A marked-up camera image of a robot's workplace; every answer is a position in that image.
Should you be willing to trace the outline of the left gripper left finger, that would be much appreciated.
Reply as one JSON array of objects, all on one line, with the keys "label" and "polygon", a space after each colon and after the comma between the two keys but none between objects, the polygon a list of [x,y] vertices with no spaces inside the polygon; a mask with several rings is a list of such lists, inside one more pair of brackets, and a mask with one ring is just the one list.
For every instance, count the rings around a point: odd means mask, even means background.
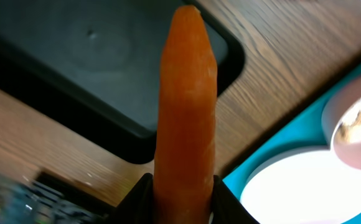
[{"label": "left gripper left finger", "polygon": [[108,215],[105,224],[153,224],[153,213],[152,174],[145,173]]}]

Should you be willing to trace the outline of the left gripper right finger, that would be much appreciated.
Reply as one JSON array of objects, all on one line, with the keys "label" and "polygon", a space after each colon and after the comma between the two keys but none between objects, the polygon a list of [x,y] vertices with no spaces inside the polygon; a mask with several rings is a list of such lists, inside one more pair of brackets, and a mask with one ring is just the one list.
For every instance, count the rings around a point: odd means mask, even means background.
[{"label": "left gripper right finger", "polygon": [[211,224],[258,224],[217,175],[213,177],[211,210]]}]

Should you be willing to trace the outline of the orange carrot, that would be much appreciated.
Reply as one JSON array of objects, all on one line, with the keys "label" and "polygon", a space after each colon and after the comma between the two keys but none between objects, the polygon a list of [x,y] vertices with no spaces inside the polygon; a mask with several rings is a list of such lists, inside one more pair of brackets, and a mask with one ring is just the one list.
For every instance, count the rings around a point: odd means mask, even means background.
[{"label": "orange carrot", "polygon": [[217,63],[200,11],[176,9],[160,62],[155,223],[208,223],[215,164]]}]

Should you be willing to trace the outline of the white bowl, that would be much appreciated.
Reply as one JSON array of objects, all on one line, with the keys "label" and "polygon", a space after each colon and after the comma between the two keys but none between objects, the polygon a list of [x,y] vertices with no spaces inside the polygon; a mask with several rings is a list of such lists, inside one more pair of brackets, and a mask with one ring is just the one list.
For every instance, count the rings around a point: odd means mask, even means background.
[{"label": "white bowl", "polygon": [[361,76],[343,86],[326,103],[322,128],[337,158],[361,170]]}]

